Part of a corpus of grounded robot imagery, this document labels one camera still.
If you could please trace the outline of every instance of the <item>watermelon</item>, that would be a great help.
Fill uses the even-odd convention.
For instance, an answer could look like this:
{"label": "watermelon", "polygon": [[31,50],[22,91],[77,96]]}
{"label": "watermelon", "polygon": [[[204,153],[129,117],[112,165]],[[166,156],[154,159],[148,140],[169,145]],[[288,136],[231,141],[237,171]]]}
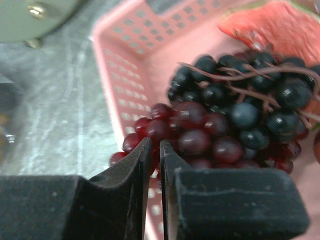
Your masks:
{"label": "watermelon", "polygon": [[228,11],[218,28],[248,47],[320,62],[320,17],[292,1],[258,1]]}

